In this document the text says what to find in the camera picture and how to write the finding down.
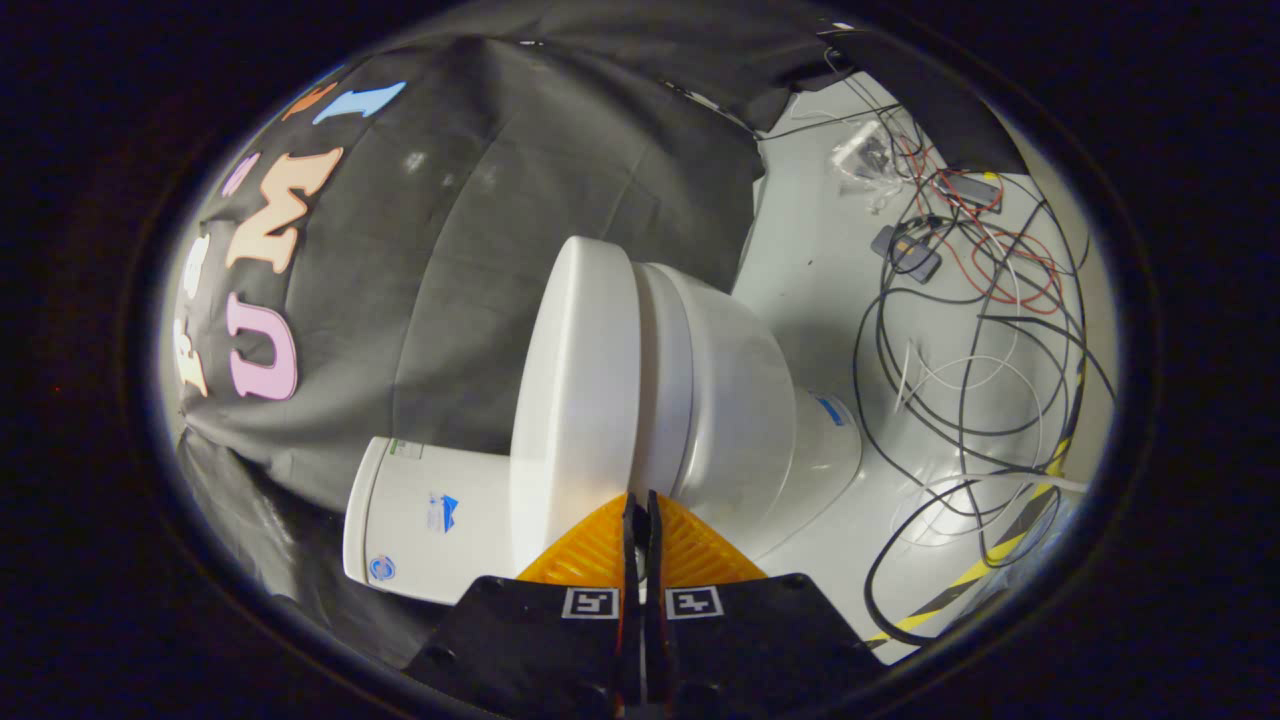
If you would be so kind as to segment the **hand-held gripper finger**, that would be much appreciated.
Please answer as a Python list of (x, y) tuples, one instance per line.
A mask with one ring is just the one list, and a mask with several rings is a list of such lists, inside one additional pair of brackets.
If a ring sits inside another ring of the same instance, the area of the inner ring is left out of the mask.
[(636, 511), (622, 495), (517, 577), (476, 579), (408, 676), (492, 719), (621, 719), (641, 697)]
[(765, 574), (664, 496), (646, 514), (645, 683), (662, 717), (824, 717), (884, 675), (808, 574)]

